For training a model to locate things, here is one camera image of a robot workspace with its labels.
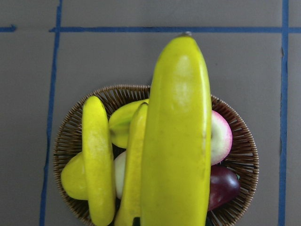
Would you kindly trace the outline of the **dark red plum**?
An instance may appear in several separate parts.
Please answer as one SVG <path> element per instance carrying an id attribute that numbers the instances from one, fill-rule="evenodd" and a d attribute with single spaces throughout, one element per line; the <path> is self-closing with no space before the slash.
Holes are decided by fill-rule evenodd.
<path id="1" fill-rule="evenodd" d="M 208 211 L 232 201 L 239 192 L 239 176 L 236 173 L 221 165 L 211 167 Z"/>

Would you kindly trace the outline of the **yellow lemon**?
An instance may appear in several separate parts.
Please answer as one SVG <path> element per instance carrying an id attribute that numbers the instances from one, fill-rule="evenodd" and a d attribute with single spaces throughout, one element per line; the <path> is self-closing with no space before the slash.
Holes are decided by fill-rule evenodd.
<path id="1" fill-rule="evenodd" d="M 61 173 L 61 184 L 73 199 L 88 200 L 84 159 L 82 152 L 72 157 Z"/>

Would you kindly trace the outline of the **yellow banana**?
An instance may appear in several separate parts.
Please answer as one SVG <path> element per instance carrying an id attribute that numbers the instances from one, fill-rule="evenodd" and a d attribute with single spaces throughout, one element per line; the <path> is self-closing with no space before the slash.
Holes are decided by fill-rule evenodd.
<path id="1" fill-rule="evenodd" d="M 141 166 L 147 110 L 148 104 L 142 103 L 130 122 L 124 184 L 120 207 L 114 221 L 116 226 L 131 226 L 134 218 L 141 215 Z"/>
<path id="2" fill-rule="evenodd" d="M 107 226 L 115 215 L 113 151 L 106 110 L 95 96 L 83 106 L 82 152 L 91 220 L 96 226 Z"/>
<path id="3" fill-rule="evenodd" d="M 210 190 L 212 102 L 192 35 L 172 39 L 154 70 L 142 158 L 143 226 L 203 226 Z"/>

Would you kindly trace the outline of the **white pale apple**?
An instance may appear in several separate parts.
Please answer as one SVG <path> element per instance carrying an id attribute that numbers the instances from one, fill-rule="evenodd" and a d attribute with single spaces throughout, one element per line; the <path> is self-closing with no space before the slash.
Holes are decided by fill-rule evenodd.
<path id="1" fill-rule="evenodd" d="M 117 194 L 117 198 L 120 200 L 122 197 L 123 186 L 124 186 L 126 155 L 127 152 L 124 151 L 114 160 L 116 194 Z"/>

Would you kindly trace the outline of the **pink white peach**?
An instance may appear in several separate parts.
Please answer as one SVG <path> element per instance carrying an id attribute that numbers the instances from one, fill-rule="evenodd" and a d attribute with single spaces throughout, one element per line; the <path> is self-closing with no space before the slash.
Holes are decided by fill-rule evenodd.
<path id="1" fill-rule="evenodd" d="M 211 165 L 222 162 L 232 147 L 232 131 L 228 122 L 216 111 L 212 111 Z"/>

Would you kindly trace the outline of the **brown wicker basket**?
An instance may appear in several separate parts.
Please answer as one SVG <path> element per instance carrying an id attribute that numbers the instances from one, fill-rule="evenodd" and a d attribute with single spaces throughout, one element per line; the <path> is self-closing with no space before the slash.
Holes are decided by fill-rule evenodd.
<path id="1" fill-rule="evenodd" d="M 53 170 L 59 193 L 71 212 L 86 226 L 90 219 L 88 202 L 67 195 L 61 185 L 61 172 L 65 165 L 81 151 L 82 106 L 89 96 L 97 96 L 108 116 L 119 107 L 149 97 L 146 85 L 115 85 L 97 89 L 76 102 L 62 121 L 53 150 Z M 233 141 L 231 151 L 221 165 L 239 175 L 240 192 L 232 201 L 208 212 L 213 226 L 234 226 L 247 211 L 255 194 L 259 175 L 259 156 L 254 138 L 237 112 L 221 99 L 212 96 L 212 109 L 230 125 Z"/>

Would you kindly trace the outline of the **yellow green starfruit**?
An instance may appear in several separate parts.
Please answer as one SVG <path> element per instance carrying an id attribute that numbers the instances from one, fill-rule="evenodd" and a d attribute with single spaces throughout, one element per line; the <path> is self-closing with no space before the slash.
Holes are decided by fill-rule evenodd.
<path id="1" fill-rule="evenodd" d="M 109 118 L 109 129 L 112 143 L 120 148 L 127 148 L 130 122 L 134 113 L 142 103 L 148 103 L 149 99 L 133 101 L 118 108 Z"/>

